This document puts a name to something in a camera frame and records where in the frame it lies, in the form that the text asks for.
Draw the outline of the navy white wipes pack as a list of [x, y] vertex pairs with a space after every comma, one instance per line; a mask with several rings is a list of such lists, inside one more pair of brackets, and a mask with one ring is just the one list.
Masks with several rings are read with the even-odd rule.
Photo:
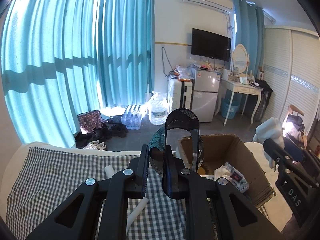
[[233, 167], [229, 162], [225, 162], [224, 167], [229, 171], [228, 180], [241, 192], [245, 193], [249, 189], [249, 183], [244, 175]]

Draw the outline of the oval vanity mirror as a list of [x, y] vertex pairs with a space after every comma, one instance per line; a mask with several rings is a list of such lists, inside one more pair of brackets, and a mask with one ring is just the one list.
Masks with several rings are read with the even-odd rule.
[[247, 74], [249, 54], [243, 44], [236, 45], [232, 52], [232, 72], [235, 76]]

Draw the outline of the cardboard box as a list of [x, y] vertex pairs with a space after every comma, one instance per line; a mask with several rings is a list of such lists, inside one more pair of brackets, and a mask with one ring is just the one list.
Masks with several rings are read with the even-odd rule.
[[267, 203], [275, 190], [268, 181], [263, 168], [263, 146], [255, 142], [243, 142], [234, 134], [203, 135], [204, 161], [198, 173], [213, 175], [225, 163], [231, 164], [249, 183], [245, 195], [256, 207]]

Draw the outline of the black sunglasses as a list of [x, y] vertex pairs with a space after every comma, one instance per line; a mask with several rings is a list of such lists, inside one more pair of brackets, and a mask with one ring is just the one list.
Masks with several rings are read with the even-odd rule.
[[189, 133], [177, 141], [174, 156], [183, 160], [186, 167], [199, 171], [204, 161], [204, 143], [200, 136], [200, 122], [194, 112], [187, 108], [173, 110], [149, 142], [150, 165], [160, 176], [163, 172], [164, 151], [172, 130], [184, 130]]

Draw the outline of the white louvered wardrobe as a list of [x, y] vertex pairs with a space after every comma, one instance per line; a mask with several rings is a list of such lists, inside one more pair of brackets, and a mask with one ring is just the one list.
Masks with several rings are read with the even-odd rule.
[[288, 106], [295, 105], [309, 127], [319, 102], [318, 35], [288, 27], [265, 28], [263, 71], [273, 90], [263, 119], [283, 120]]

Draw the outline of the teal corner curtain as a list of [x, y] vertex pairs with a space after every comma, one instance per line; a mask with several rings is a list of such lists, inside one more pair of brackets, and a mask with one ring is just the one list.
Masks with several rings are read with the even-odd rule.
[[249, 55], [248, 71], [257, 75], [263, 63], [264, 11], [247, 0], [233, 0], [236, 15], [235, 44], [242, 44]]

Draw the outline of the white suitcase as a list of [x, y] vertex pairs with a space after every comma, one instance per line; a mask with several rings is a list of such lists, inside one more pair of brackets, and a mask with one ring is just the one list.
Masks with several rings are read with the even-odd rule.
[[193, 83], [190, 80], [170, 79], [167, 92], [168, 113], [178, 108], [191, 109], [192, 92]]

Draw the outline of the black wall television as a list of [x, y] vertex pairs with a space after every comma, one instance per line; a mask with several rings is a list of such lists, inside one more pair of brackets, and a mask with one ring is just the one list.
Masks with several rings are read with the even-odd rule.
[[232, 40], [226, 36], [193, 28], [191, 36], [191, 55], [229, 62], [231, 41]]

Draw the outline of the large water jug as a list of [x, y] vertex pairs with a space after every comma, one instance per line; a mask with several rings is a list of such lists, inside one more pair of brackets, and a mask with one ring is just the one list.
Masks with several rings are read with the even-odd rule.
[[149, 121], [153, 125], [160, 126], [165, 123], [168, 116], [168, 103], [166, 94], [152, 92], [152, 97], [147, 103]]

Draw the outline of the Vinda tissue pack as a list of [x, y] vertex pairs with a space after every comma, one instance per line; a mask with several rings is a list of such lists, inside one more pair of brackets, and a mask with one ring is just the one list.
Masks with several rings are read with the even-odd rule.
[[226, 178], [228, 181], [231, 181], [231, 175], [234, 168], [231, 165], [222, 165], [214, 171], [214, 180], [218, 180], [219, 178]]

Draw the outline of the cream lace sock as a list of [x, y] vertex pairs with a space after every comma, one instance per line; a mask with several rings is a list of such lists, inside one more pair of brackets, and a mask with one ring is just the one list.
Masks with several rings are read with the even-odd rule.
[[285, 148], [283, 126], [279, 119], [271, 117], [256, 128], [253, 142], [263, 144], [266, 139], [272, 139], [282, 150]]

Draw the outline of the white cylindrical bottle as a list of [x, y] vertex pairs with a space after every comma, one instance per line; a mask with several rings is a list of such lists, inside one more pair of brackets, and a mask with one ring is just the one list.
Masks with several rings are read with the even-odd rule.
[[105, 166], [104, 172], [106, 175], [106, 179], [110, 179], [116, 174], [115, 170], [113, 169], [113, 167], [111, 165]]

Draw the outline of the purple dotted bag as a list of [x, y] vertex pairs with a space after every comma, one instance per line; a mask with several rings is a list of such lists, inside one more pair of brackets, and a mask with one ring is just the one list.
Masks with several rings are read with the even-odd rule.
[[99, 110], [89, 111], [77, 115], [82, 134], [93, 132], [95, 129], [102, 127], [101, 114]]

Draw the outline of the bottled water pack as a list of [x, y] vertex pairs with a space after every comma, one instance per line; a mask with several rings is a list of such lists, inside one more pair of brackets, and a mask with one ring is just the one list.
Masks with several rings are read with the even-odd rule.
[[139, 130], [145, 113], [144, 105], [128, 105], [121, 116], [121, 123], [124, 124], [128, 130]]

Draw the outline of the black shoes pile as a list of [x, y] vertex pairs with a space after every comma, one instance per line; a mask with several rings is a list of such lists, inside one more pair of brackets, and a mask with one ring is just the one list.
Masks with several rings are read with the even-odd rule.
[[124, 124], [102, 124], [101, 128], [95, 129], [91, 133], [82, 134], [81, 132], [75, 136], [76, 148], [84, 148], [91, 141], [104, 142], [107, 145], [107, 141], [113, 137], [124, 138], [127, 136], [129, 130]]

